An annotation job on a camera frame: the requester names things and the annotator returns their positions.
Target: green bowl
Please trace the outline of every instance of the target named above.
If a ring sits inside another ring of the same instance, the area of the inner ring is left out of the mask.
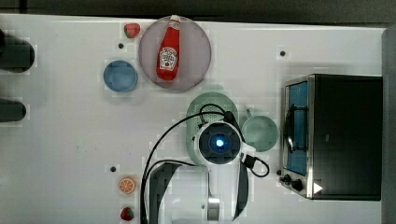
[[[250,110],[247,111],[249,119],[242,127],[242,135],[251,147],[258,152],[271,149],[277,141],[278,132],[276,124],[265,116],[252,116]]]

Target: ketchup bottle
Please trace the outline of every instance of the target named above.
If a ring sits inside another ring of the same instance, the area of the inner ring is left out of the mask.
[[[157,76],[163,80],[175,79],[180,61],[180,17],[173,15],[157,57]]]

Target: pink plate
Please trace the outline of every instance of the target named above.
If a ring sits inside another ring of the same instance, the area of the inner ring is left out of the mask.
[[[143,34],[139,45],[139,62],[144,73],[155,84],[171,90],[185,91],[197,85],[210,65],[210,42],[204,30],[194,21],[180,17],[180,62],[177,76],[164,81],[157,76],[158,50],[170,17],[159,19]]]

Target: ketchup label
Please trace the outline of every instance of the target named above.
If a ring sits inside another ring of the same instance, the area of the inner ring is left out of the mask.
[[[180,30],[180,21],[169,21],[169,27]]]
[[[165,47],[160,51],[160,68],[173,71],[177,62],[177,53],[175,49]]]

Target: green plate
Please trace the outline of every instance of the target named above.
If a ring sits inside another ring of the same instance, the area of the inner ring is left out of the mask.
[[[225,111],[231,111],[236,118],[236,122],[239,123],[238,110],[236,109],[236,106],[233,103],[233,101],[230,98],[228,98],[226,95],[219,93],[219,92],[215,92],[215,91],[206,92],[206,93],[203,93],[203,94],[197,96],[191,102],[189,109],[187,110],[187,116],[190,116],[193,114],[198,114],[201,107],[206,104],[219,105]],[[218,108],[216,108],[214,106],[205,107],[204,112],[206,112],[206,111],[221,112]],[[207,122],[213,122],[213,121],[217,121],[217,120],[222,120],[223,117],[221,115],[204,115],[204,119]],[[200,164],[200,162],[198,161],[198,159],[196,158],[196,156],[194,154],[194,142],[193,142],[192,138],[198,132],[199,124],[201,124],[201,120],[199,119],[199,117],[187,120],[186,147],[187,147],[187,152],[189,153],[191,160],[195,164]]]

